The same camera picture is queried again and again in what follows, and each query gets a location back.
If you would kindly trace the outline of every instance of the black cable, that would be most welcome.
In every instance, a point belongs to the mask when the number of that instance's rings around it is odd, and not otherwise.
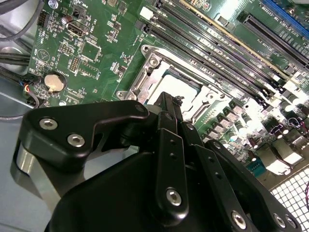
[[[16,54],[16,53],[4,53],[4,52],[0,52],[0,58],[30,60],[29,55],[22,55],[22,54]]]
[[[35,96],[35,94],[32,93],[32,92],[29,92],[28,94],[35,100],[34,109],[35,109],[35,108],[38,108],[38,107],[40,106],[40,102],[39,102],[39,99],[37,98],[37,96]],[[24,115],[18,115],[18,116],[0,116],[0,120],[2,120],[2,121],[17,120],[17,119],[22,118],[23,116],[24,116]]]
[[[29,30],[29,28],[34,24],[35,20],[37,19],[37,17],[41,13],[43,6],[44,6],[44,2],[42,0],[40,0],[37,8],[35,9],[34,14],[32,15],[31,19],[27,22],[25,27],[22,28],[21,31],[18,32],[17,34],[15,34],[15,35],[12,35],[12,36],[9,36],[9,37],[6,37],[6,38],[0,38],[0,42],[12,41],[12,40],[16,40],[16,39],[22,37]]]
[[[4,26],[0,26],[0,34],[4,35],[6,37],[14,35],[12,32],[10,32]],[[26,52],[28,52],[28,53],[32,52],[32,48],[30,46],[28,46],[22,39],[16,39],[16,40],[14,40],[14,43],[17,44],[18,46],[20,46]]]
[[[0,58],[0,63],[2,63],[2,64],[20,65],[20,66],[29,66],[29,60],[17,60],[17,59]]]
[[[6,0],[0,3],[0,15],[8,13],[21,6],[28,0]]]

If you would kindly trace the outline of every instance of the motherboard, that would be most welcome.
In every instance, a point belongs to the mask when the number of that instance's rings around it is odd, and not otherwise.
[[[288,174],[304,160],[309,144],[304,5],[50,2],[38,19],[28,69],[41,107],[153,104],[164,91],[182,100],[183,118],[203,142],[219,140],[255,176],[266,170]]]

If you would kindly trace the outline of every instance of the black plastic part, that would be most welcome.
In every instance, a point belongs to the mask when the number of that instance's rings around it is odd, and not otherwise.
[[[31,154],[62,171],[75,172],[84,167],[88,155],[93,151],[95,134],[115,125],[142,122],[148,116],[148,110],[136,101],[40,108],[24,116],[19,139]],[[39,121],[43,118],[54,119],[58,127],[55,130],[42,129]],[[70,134],[81,135],[85,144],[73,147],[67,141]]]

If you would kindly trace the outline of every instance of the silver screw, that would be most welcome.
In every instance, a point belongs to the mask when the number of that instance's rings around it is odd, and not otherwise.
[[[285,228],[285,223],[282,220],[282,218],[278,216],[278,214],[274,214],[274,219],[279,226],[281,226],[282,228]]]
[[[232,212],[232,219],[236,223],[236,225],[242,230],[247,228],[245,219],[237,211]]]
[[[190,123],[187,123],[187,128],[189,128],[192,131],[194,130],[194,126]]]
[[[74,147],[82,147],[85,144],[85,139],[79,134],[71,134],[68,136],[68,143]]]
[[[213,144],[214,144],[214,146],[215,146],[216,148],[221,149],[220,144],[218,144],[217,142],[215,142],[215,143],[213,143]]]
[[[174,189],[168,189],[166,192],[166,198],[168,201],[174,205],[179,206],[182,203],[182,198],[179,193]]]
[[[159,64],[159,61],[156,58],[153,57],[153,58],[150,58],[149,64],[150,64],[151,67],[156,67]]]
[[[54,130],[58,127],[58,123],[51,118],[43,118],[39,122],[40,127],[44,130]]]
[[[294,229],[297,228],[295,222],[294,222],[289,216],[286,215],[285,218],[286,218],[286,220],[288,221],[288,223],[289,223]]]
[[[140,112],[144,112],[144,111],[145,111],[145,110],[143,109],[143,107],[141,107],[140,105],[136,105],[135,107],[136,107],[136,109],[137,109],[138,111],[140,111]]]
[[[59,4],[57,0],[48,0],[48,5],[50,8],[52,8],[53,10],[57,9]]]

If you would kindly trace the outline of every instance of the blue pcie slot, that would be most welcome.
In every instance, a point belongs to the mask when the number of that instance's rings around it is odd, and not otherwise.
[[[294,28],[301,36],[309,39],[309,31],[306,30],[300,23],[293,19],[288,13],[286,13],[281,7],[279,7],[272,0],[262,0],[262,3],[268,7],[271,11],[277,14],[282,20],[284,20],[289,26]]]

